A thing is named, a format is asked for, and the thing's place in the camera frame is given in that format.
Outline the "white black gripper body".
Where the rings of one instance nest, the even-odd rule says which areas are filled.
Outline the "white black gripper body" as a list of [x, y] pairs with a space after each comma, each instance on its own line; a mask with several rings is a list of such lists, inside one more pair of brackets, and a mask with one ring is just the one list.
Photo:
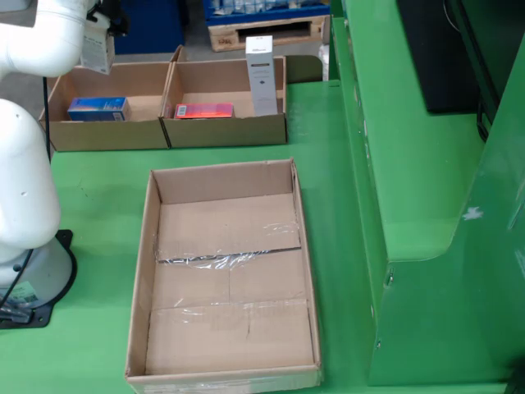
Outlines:
[[88, 0], [86, 27], [93, 29], [108, 30], [110, 19], [107, 16], [107, 6], [109, 1], [105, 0]]

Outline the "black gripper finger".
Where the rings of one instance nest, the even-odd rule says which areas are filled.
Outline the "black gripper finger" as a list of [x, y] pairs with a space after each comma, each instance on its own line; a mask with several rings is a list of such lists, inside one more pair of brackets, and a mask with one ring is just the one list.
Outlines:
[[107, 0], [107, 16], [110, 20], [108, 33], [115, 37], [127, 36], [129, 19], [121, 6], [121, 0]]

